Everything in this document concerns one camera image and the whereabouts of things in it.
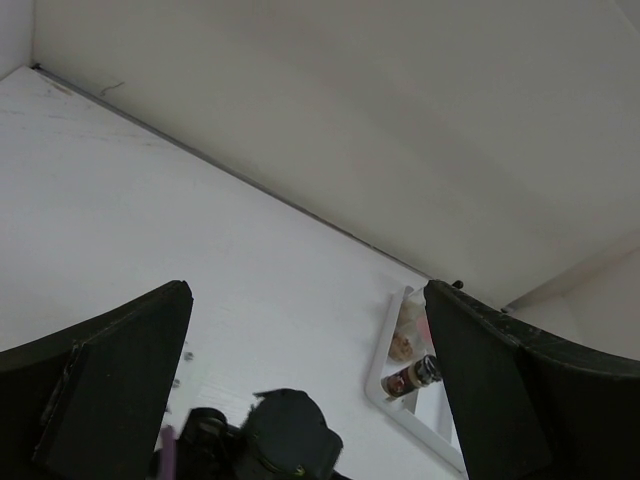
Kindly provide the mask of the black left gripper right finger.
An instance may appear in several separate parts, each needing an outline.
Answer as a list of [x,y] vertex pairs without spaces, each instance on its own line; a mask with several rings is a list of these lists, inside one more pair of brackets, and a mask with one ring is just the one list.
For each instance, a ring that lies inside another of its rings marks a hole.
[[639,363],[424,288],[436,357],[471,479],[636,479]]

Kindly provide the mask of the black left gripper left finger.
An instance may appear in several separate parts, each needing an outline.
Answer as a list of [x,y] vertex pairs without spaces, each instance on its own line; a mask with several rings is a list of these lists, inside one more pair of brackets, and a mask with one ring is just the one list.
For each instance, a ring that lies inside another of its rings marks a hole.
[[3,351],[2,478],[145,478],[192,306],[171,281]]

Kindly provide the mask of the small dark-cap spice bottle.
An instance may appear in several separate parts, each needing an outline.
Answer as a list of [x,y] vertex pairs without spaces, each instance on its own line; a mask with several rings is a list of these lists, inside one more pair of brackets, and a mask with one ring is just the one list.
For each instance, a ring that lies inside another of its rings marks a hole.
[[441,380],[437,357],[426,354],[422,359],[382,379],[381,386],[390,398],[401,398]]

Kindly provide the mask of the pink cap spice bottle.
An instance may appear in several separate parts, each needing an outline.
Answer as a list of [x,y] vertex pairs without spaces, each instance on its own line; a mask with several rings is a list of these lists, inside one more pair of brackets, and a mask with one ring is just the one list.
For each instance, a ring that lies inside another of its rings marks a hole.
[[402,309],[392,335],[388,356],[402,363],[434,353],[433,341],[424,310]]

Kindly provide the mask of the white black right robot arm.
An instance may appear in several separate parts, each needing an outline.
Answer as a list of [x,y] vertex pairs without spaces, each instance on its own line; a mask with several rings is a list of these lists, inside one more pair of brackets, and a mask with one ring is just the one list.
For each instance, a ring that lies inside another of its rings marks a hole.
[[168,424],[149,463],[148,479],[340,479],[344,448],[317,403],[303,390],[255,394],[244,422],[221,411],[189,411],[180,435]]

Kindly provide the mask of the white divided plastic tray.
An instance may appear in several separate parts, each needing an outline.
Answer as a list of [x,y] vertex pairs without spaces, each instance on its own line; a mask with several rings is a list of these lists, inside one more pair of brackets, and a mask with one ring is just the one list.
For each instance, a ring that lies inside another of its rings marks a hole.
[[383,379],[405,367],[388,356],[392,334],[405,300],[425,304],[422,291],[411,286],[391,296],[365,380],[365,395],[388,419],[465,475],[465,462],[444,385],[433,383],[397,399],[389,397],[383,390]]

